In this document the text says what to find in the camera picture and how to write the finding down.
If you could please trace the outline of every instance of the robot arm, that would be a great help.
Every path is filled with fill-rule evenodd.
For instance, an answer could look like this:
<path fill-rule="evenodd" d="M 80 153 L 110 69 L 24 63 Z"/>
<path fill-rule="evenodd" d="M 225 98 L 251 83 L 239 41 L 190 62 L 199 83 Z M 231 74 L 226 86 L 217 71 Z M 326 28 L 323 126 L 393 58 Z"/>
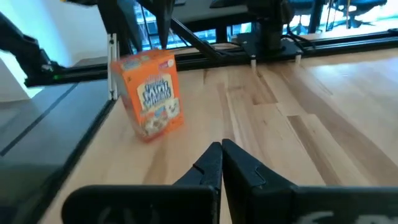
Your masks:
<path fill-rule="evenodd" d="M 62 69 L 49 59 L 36 39 L 24 35 L 0 12 L 0 50 L 13 54 L 28 77 L 45 75 Z"/>

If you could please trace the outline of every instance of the mini-wheats cereal box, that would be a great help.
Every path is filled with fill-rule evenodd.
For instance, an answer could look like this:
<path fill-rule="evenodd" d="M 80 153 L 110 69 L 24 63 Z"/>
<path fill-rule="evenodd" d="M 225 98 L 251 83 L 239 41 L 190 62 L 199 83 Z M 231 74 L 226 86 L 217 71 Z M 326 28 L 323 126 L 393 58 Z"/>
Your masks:
<path fill-rule="evenodd" d="M 112 64 L 120 97 L 136 134 L 150 141 L 183 124 L 172 52 L 149 50 Z"/>

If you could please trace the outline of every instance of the wooden tabletop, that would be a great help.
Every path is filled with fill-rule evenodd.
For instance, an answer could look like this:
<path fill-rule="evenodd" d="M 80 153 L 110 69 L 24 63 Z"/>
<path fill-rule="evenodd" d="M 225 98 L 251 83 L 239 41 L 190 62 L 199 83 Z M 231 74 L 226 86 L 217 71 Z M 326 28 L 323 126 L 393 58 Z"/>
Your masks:
<path fill-rule="evenodd" d="M 41 223 L 62 223 L 64 200 L 85 185 L 172 184 L 223 138 L 298 185 L 398 185 L 397 55 L 179 72 L 185 124 L 140 142 L 118 101 Z"/>

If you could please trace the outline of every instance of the office chair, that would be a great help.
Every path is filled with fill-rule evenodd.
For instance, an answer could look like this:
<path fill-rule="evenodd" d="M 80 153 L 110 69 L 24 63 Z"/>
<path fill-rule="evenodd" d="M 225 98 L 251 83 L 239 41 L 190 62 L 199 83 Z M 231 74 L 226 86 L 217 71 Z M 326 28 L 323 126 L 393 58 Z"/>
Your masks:
<path fill-rule="evenodd" d="M 294 8 L 294 15 L 300 16 L 298 25 L 292 28 L 292 32 L 295 32 L 297 35 L 301 33 L 307 34 L 308 26 L 303 26 L 301 17 L 304 15 L 311 15 L 314 0 L 290 0 L 289 2 Z"/>
<path fill-rule="evenodd" d="M 349 9 L 347 8 L 348 0 L 337 0 L 334 2 L 333 8 L 336 9 L 337 11 L 343 12 L 344 15 L 347 15 L 348 11 L 348 28 L 350 29 L 351 27 L 358 28 L 361 25 L 373 26 L 371 22 L 358 21 L 355 19 L 355 17 L 369 12 L 371 9 L 373 9 L 376 6 L 385 5 L 386 3 L 387 0 L 351 0 L 349 4 L 350 6 L 356 6 L 356 10 L 349 12 L 348 11 Z M 333 21 L 330 24 L 331 27 L 328 28 L 328 30 L 332 30 L 334 26 L 341 26 L 345 24 L 346 21 L 339 21 L 336 24 Z"/>

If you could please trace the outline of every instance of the wooden table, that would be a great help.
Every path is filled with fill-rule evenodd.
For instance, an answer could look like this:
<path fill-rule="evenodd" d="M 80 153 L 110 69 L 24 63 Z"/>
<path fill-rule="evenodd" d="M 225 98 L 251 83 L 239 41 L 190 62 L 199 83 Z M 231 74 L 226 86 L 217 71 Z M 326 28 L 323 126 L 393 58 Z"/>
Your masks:
<path fill-rule="evenodd" d="M 118 101 L 41 223 L 92 184 L 172 184 L 230 138 L 299 185 L 398 185 L 398 50 L 179 73 L 185 124 L 150 144 Z M 225 195 L 221 223 L 230 223 Z"/>

